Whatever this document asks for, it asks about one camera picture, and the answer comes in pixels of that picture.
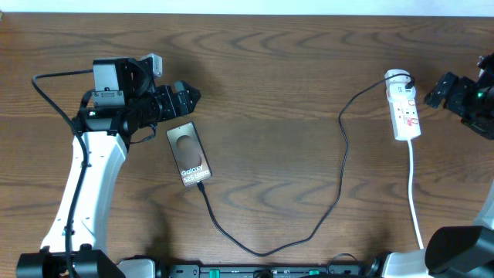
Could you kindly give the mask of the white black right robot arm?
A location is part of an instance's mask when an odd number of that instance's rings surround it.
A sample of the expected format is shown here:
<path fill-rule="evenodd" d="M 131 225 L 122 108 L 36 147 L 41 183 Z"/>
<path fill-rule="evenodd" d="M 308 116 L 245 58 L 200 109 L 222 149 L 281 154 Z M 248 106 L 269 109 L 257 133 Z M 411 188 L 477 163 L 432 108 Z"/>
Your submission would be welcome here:
<path fill-rule="evenodd" d="M 479 78 L 445 73 L 424 102 L 444 107 L 476 134 L 493 138 L 493 56 L 480 57 Z M 410 143 L 420 134 L 415 116 L 414 81 L 401 69 L 385 74 L 394 136 Z M 491 277 L 493 275 L 493 195 L 470 226 L 442 227 L 429 244 L 408 253 L 389 253 L 377 270 L 379 277 Z"/>

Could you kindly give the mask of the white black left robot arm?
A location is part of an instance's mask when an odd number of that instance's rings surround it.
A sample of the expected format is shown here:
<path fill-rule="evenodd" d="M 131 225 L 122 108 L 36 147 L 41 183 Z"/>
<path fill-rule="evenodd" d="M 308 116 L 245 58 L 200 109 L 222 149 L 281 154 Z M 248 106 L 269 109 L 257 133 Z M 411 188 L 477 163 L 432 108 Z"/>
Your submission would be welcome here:
<path fill-rule="evenodd" d="M 158 259 L 107 256 L 107 220 L 117 176 L 139 128 L 194 111 L 201 97 L 184 81 L 96 81 L 72 120 L 73 161 L 56 218 L 37 253 L 23 253 L 18 277 L 166 277 Z"/>

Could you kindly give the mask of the white power strip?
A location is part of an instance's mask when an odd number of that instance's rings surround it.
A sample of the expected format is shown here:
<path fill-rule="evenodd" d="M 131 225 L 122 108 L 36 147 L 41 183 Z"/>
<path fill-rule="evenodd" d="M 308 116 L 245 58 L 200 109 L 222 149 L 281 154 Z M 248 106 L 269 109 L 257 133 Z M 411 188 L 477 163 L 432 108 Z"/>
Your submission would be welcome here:
<path fill-rule="evenodd" d="M 405 70 L 390 69 L 384 74 L 384 78 L 394 139 L 409 141 L 420 136 L 416 89 L 412 77 Z"/>

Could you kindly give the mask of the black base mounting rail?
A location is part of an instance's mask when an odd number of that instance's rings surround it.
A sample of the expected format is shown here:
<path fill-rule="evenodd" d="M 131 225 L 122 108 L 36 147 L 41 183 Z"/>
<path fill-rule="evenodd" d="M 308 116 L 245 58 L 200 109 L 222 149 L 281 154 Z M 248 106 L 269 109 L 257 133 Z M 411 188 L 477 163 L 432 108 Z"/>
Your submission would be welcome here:
<path fill-rule="evenodd" d="M 365 277 L 364 267 L 350 264 L 325 266 L 199 266 L 182 264 L 173 266 L 131 266 L 123 262 L 119 266 L 125 277 L 164 278 L 255 278 L 255 277 Z"/>

